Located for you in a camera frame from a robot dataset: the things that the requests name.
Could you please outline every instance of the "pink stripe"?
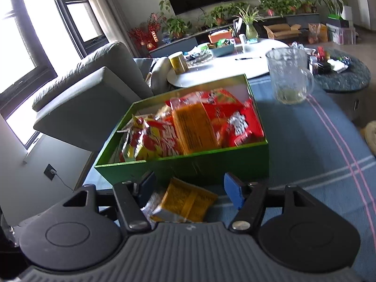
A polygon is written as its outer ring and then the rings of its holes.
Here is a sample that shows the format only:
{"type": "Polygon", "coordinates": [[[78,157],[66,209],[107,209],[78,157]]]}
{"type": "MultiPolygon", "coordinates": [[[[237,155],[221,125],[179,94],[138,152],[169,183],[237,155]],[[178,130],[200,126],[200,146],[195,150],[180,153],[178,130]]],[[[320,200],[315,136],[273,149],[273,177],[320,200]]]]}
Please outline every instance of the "pink stripe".
{"type": "Polygon", "coordinates": [[[364,198],[364,195],[363,195],[363,192],[362,192],[362,189],[360,188],[360,185],[359,185],[359,182],[358,182],[358,179],[356,178],[355,174],[354,174],[354,171],[352,170],[352,167],[349,163],[349,161],[347,160],[347,157],[341,147],[341,145],[338,143],[337,139],[335,138],[334,134],[332,133],[332,131],[330,130],[330,128],[328,127],[328,125],[325,123],[324,119],[321,117],[320,113],[317,111],[316,107],[311,103],[311,101],[309,100],[309,98],[307,98],[307,101],[310,103],[310,105],[312,106],[312,108],[316,111],[318,117],[321,119],[321,121],[323,122],[324,126],[326,127],[326,129],[328,130],[328,132],[330,133],[330,135],[332,136],[334,142],[337,144],[338,146],[338,149],[340,150],[342,156],[343,156],[343,159],[345,159],[345,162],[347,164],[347,167],[350,169],[350,173],[352,175],[352,177],[354,178],[354,181],[355,181],[355,184],[356,184],[356,187],[358,188],[358,192],[359,192],[359,195],[360,195],[360,198],[362,199],[363,201],[363,204],[364,204],[364,207],[365,207],[365,212],[367,214],[367,217],[368,217],[368,221],[370,223],[370,227],[371,227],[371,231],[372,231],[372,235],[373,235],[373,244],[375,246],[375,251],[376,251],[376,233],[375,233],[375,228],[373,227],[373,224],[372,224],[372,219],[371,219],[371,214],[370,214],[370,211],[368,210],[368,206],[367,206],[367,202],[364,198]]]}
{"type": "Polygon", "coordinates": [[[354,158],[354,155],[353,153],[351,152],[349,146],[347,145],[346,141],[343,139],[343,137],[341,136],[341,134],[338,132],[337,128],[334,126],[334,124],[332,123],[332,121],[330,120],[330,118],[328,117],[328,115],[325,113],[324,109],[320,106],[320,104],[316,101],[316,99],[310,95],[310,97],[315,101],[315,103],[317,104],[317,106],[319,106],[319,108],[321,109],[321,111],[323,112],[324,116],[326,117],[326,119],[329,121],[330,125],[334,128],[335,132],[337,133],[337,135],[339,136],[339,138],[341,139],[342,143],[345,145],[347,151],[349,152],[350,156],[351,156],[351,159],[353,160],[353,162],[355,163],[355,166],[356,168],[358,169],[359,171],[359,174],[360,174],[360,177],[362,178],[363,180],[363,183],[364,183],[364,186],[367,190],[367,193],[368,193],[368,196],[371,198],[371,201],[372,201],[372,206],[373,206],[373,210],[376,214],[376,204],[375,204],[375,200],[372,196],[372,193],[371,193],[371,190],[370,188],[368,187],[368,184],[367,184],[367,181],[365,180],[364,178],[364,175],[363,175],[363,172],[362,170],[360,169],[359,165],[358,165],[358,162],[357,160],[355,160],[354,158]]]}

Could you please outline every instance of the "sofa cushion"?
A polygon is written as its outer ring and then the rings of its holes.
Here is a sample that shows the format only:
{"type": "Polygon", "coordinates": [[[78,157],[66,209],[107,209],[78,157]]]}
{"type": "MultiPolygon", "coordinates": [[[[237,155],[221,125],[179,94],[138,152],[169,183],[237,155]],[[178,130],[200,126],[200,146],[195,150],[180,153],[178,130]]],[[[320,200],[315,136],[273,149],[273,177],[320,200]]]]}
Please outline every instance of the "sofa cushion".
{"type": "Polygon", "coordinates": [[[95,50],[67,74],[42,87],[34,98],[33,110],[38,112],[60,93],[101,67],[108,67],[141,99],[153,96],[153,92],[142,78],[142,73],[125,44],[115,41],[95,50]]]}
{"type": "Polygon", "coordinates": [[[168,57],[161,57],[155,63],[150,77],[150,87],[154,95],[174,90],[173,86],[167,81],[167,74],[171,69],[172,65],[168,57]]]}
{"type": "Polygon", "coordinates": [[[133,60],[140,69],[142,73],[142,78],[146,80],[146,77],[150,72],[150,68],[152,67],[154,60],[152,58],[133,58],[133,60]]]}

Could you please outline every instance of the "black plastic disc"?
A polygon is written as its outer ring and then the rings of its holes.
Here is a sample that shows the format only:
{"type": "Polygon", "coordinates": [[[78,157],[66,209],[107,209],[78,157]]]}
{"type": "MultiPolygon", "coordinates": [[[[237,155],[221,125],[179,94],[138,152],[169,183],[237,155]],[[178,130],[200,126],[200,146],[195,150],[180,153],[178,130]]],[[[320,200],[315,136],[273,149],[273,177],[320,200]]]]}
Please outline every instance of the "black plastic disc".
{"type": "Polygon", "coordinates": [[[351,266],[360,246],[357,230],[330,209],[296,207],[259,230],[261,248],[291,269],[325,273],[351,266]]]}

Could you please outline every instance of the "glass vase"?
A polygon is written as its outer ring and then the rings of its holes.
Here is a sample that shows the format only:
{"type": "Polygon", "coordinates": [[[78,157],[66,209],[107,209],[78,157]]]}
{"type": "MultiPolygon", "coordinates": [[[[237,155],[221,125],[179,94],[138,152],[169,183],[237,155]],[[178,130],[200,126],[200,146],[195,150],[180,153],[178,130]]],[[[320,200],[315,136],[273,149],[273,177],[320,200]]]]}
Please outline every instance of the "glass vase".
{"type": "Polygon", "coordinates": [[[250,39],[258,39],[258,33],[252,23],[246,24],[246,37],[250,39]]]}

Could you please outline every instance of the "white table top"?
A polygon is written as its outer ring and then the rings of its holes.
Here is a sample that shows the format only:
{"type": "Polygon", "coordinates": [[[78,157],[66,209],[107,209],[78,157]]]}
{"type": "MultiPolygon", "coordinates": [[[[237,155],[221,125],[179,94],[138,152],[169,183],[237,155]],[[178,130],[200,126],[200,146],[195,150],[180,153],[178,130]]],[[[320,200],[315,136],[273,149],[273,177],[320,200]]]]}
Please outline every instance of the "white table top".
{"type": "Polygon", "coordinates": [[[269,72],[265,54],[273,48],[286,47],[287,44],[273,39],[260,39],[258,43],[244,46],[236,45],[233,54],[192,67],[186,73],[176,75],[171,69],[167,74],[167,80],[176,87],[191,87],[239,74],[245,74],[247,78],[257,77],[269,72]],[[235,58],[246,57],[261,58],[235,60],[235,58]]]}

